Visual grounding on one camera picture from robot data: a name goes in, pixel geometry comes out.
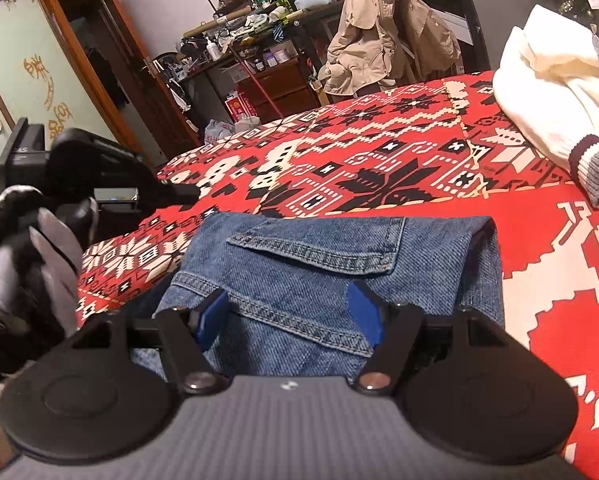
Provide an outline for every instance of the round black pad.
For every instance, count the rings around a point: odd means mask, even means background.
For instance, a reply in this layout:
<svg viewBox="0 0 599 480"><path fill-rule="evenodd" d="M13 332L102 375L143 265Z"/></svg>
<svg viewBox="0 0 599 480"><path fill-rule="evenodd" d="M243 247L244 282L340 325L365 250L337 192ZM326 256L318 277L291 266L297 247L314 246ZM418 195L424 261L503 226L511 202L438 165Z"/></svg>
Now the round black pad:
<svg viewBox="0 0 599 480"><path fill-rule="evenodd" d="M108 350L49 354L4 391L0 418L26 455L59 464L95 463L148 442L172 412L169 387Z"/></svg>
<svg viewBox="0 0 599 480"><path fill-rule="evenodd" d="M525 349L466 348L417 374L401 403L435 446L470 460L514 465L558 451L577 419L562 378Z"/></svg>

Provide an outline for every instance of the striped cuff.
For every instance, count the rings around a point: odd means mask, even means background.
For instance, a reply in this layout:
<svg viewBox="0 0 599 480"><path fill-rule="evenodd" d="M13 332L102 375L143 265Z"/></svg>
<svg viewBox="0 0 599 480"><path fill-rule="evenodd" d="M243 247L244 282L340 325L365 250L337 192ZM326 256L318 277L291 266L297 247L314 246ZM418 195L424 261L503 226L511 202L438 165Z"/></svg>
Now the striped cuff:
<svg viewBox="0 0 599 480"><path fill-rule="evenodd" d="M587 135L580 140L568 163L573 180L588 194L594 208L599 208L599 137Z"/></svg>

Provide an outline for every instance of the white bottle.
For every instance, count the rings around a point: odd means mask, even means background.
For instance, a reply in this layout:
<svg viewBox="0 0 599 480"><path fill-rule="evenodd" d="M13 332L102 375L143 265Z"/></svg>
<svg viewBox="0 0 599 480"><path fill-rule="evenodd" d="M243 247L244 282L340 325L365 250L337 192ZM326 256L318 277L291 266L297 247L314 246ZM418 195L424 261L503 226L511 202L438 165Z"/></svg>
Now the white bottle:
<svg viewBox="0 0 599 480"><path fill-rule="evenodd" d="M206 50L209 51L209 56L211 56L211 59L214 61L217 61L219 58L222 57L222 53L220 52L218 44L215 43L213 40L209 40L209 44L206 46Z"/></svg>

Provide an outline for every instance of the white knit sweater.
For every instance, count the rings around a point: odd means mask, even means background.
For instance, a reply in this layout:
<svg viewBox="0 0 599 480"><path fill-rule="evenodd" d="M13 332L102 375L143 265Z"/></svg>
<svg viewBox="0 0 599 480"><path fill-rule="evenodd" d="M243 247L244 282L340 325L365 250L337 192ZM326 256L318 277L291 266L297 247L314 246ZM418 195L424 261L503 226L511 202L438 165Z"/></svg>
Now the white knit sweater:
<svg viewBox="0 0 599 480"><path fill-rule="evenodd" d="M493 88L524 136L599 207L599 38L536 6L513 29Z"/></svg>

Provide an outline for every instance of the red pole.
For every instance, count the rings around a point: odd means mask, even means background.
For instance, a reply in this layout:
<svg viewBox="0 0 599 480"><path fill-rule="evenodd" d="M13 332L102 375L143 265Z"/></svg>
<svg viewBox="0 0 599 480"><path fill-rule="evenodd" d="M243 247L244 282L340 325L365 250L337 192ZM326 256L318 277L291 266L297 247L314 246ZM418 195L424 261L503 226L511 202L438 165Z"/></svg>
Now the red pole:
<svg viewBox="0 0 599 480"><path fill-rule="evenodd" d="M283 119L284 115L282 115L282 112L277 107L277 105L273 102L273 100L271 99L270 95L266 93L266 90L264 90L264 87L262 87L262 84L259 82L259 79L255 76L255 74L253 74L251 72L251 69L249 68L249 66L240 57L240 54L238 54L237 52L235 52L235 49L233 48L232 45L230 45L229 48L230 48L230 51L233 53L233 56L235 56L235 59L238 60L238 63L240 63L240 65L244 68L244 70L246 70L246 73L248 74L249 78L251 78L251 80L253 81L253 83L256 84L257 88L259 88L259 91L262 92L262 95L271 104L271 106L273 107L273 110L275 110L275 113L277 114L277 116L280 119Z"/></svg>

